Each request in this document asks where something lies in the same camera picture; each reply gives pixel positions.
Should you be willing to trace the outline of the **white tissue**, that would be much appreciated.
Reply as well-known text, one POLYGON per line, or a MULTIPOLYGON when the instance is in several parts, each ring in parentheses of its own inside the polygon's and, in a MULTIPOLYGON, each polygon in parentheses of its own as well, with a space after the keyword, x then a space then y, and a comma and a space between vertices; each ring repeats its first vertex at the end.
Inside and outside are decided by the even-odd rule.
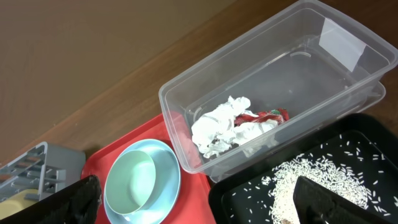
POLYGON ((244 96, 229 96, 226 103, 201 115, 194 122, 191 127, 192 141, 204 158, 218 157, 234 146, 242 146, 280 125, 277 121, 269 119, 263 123, 248 122, 235 126, 235 118, 250 111, 250 105, 250 99, 244 96))

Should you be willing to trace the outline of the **red snack wrapper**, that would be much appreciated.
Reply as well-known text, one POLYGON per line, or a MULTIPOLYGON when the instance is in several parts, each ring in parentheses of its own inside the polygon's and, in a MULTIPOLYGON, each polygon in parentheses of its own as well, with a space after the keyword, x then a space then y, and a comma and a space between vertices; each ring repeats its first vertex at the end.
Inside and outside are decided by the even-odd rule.
POLYGON ((289 120, 289 114, 287 110, 283 108, 270 111, 260 111, 258 113, 252 113, 251 111, 247 111, 235 118, 234 125, 240 126, 241 124, 248 122, 263 123, 269 119, 277 121, 278 124, 282 124, 289 120))

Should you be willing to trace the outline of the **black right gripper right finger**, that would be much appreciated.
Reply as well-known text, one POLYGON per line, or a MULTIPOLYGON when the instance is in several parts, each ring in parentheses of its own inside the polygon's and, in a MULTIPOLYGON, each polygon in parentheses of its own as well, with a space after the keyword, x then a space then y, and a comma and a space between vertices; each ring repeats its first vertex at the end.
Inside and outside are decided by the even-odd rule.
POLYGON ((293 201, 301 224, 391 224, 307 177, 298 177, 293 201))

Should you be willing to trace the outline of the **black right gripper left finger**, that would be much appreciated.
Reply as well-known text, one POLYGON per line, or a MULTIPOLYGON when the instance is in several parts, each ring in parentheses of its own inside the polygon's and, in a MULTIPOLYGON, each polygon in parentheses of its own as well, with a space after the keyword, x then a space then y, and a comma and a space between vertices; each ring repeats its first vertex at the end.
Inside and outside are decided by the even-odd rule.
POLYGON ((94 224, 101 205, 100 180, 95 175, 1 220, 1 224, 94 224))

